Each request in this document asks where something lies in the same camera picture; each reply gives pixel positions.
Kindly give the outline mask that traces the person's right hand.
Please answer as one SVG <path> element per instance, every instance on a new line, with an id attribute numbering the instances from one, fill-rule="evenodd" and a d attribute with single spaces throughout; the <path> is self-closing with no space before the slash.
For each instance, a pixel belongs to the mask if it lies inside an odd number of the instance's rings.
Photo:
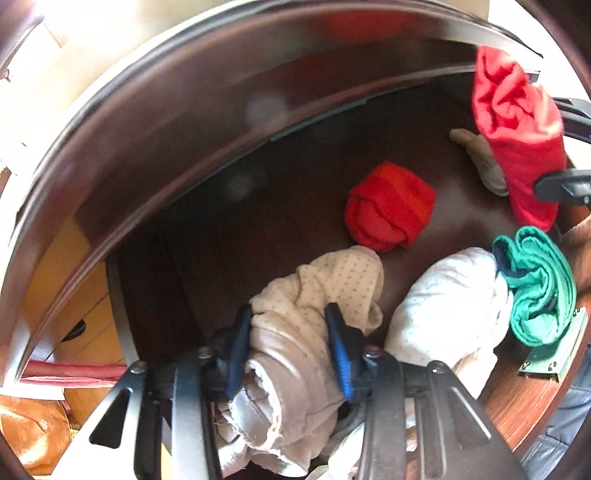
<path id="1" fill-rule="evenodd" d="M 591 219 L 571 228 L 560 239 L 559 247 L 567 259 L 580 296 L 590 294 L 591 285 Z"/>

